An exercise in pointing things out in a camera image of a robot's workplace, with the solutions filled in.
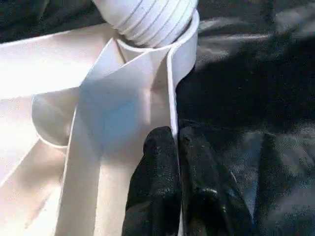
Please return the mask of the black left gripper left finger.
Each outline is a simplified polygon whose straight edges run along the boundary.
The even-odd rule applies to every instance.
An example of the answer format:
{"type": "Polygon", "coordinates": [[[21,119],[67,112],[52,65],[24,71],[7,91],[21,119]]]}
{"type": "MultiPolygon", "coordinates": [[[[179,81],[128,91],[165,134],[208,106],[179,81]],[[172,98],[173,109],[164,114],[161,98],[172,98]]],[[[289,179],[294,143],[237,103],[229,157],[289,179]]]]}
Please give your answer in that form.
{"type": "Polygon", "coordinates": [[[176,236],[181,212],[177,151],[168,126],[153,129],[131,176],[125,210],[126,236],[176,236]]]}

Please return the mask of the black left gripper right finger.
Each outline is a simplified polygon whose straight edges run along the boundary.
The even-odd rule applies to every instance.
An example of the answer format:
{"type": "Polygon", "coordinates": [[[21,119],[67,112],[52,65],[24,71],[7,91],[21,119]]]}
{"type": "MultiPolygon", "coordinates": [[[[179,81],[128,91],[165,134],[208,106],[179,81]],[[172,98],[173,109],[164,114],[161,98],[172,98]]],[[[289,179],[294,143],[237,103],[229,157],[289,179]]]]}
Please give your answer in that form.
{"type": "Polygon", "coordinates": [[[186,236],[252,236],[251,214],[232,172],[193,127],[178,134],[186,236]]]}

